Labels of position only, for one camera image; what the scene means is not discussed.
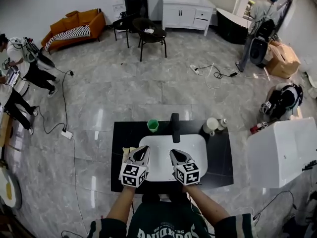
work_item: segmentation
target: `faucet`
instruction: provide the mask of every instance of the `faucet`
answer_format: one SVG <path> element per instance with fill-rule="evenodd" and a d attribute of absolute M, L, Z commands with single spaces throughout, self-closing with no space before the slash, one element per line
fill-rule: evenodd
<path fill-rule="evenodd" d="M 170 124 L 172 127 L 173 143 L 179 143 L 179 113 L 172 113 L 172 116 L 170 117 Z"/>

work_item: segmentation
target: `marble floor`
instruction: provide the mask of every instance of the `marble floor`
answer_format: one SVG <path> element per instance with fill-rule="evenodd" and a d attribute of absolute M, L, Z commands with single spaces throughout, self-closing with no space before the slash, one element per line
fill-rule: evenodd
<path fill-rule="evenodd" d="M 43 120 L 37 116 L 32 136 L 21 127 L 18 130 L 15 144 L 21 152 L 7 149 L 5 153 L 22 190 L 22 207 L 14 213 L 34 236 L 56 238 L 63 230 L 85 236 L 90 222 L 107 215 L 118 195 L 110 190 L 114 121 L 169 120 L 174 112 L 183 120 L 211 116 L 228 119 L 234 184 L 205 192 L 230 214 L 252 212 L 249 208 L 239 209 L 249 206 L 258 212 L 283 190 L 293 192 L 299 209 L 305 207 L 312 189 L 310 175 L 313 183 L 317 181 L 315 170 L 312 174 L 302 173 L 281 189 L 253 188 L 249 182 L 244 150 L 249 129 L 256 123 L 259 106 L 268 90 L 282 79 L 255 75 L 264 71 L 249 64 L 242 75 L 224 77 L 221 86 L 220 80 L 213 77 L 213 70 L 208 85 L 220 87 L 209 89 L 205 78 L 195 75 L 190 65 L 214 63 L 219 69 L 236 70 L 235 61 L 243 50 L 243 46 L 226 42 L 212 30 L 206 37 L 198 31 L 167 30 L 168 58 L 164 58 L 159 43 L 146 44 L 143 62 L 139 62 L 138 36 L 130 34 L 129 40 L 128 49 L 124 34 L 115 41 L 113 32 L 106 30 L 100 42 L 77 45 L 51 56 L 58 69 L 74 72 L 73 77 L 65 78 L 64 93 L 68 130 L 74 134 L 75 145 L 60 135 L 61 125 L 51 134 L 45 134 Z M 62 73 L 56 70 L 52 73 L 63 79 Z M 291 79 L 305 87 L 298 115 L 316 119 L 317 104 L 307 94 L 306 79 L 300 74 Z M 31 105 L 40 105 L 49 130 L 66 121 L 61 82 L 53 98 L 48 99 L 47 94 L 31 86 L 25 99 Z M 290 195 L 281 195 L 262 213 L 257 224 L 260 238 L 279 237 L 291 203 Z M 140 196 L 134 204 L 135 207 L 140 204 Z"/>

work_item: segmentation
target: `green shirt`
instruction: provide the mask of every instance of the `green shirt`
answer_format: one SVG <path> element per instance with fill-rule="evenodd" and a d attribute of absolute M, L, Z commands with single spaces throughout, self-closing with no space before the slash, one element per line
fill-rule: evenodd
<path fill-rule="evenodd" d="M 169 202 L 142 203 L 132 217 L 128 235 L 125 223 L 114 219 L 93 221 L 88 238 L 210 238 L 198 209 Z M 216 224 L 215 237 L 256 238 L 251 214 L 232 216 Z"/>

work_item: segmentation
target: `cabinet door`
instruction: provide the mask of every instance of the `cabinet door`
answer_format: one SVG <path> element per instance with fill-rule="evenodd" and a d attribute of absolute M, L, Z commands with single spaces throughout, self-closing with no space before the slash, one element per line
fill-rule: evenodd
<path fill-rule="evenodd" d="M 180 26 L 193 26 L 196 9 L 181 9 Z"/>
<path fill-rule="evenodd" d="M 178 26 L 180 17 L 180 8 L 167 7 L 164 10 L 164 25 L 165 26 Z"/>

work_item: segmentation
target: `white cup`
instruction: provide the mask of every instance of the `white cup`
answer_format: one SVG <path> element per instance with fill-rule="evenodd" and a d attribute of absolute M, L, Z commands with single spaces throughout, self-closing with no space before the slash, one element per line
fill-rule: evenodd
<path fill-rule="evenodd" d="M 203 130 L 205 133 L 210 136 L 214 136 L 214 131 L 218 128 L 219 122 L 216 118 L 208 118 L 207 121 L 203 125 Z"/>

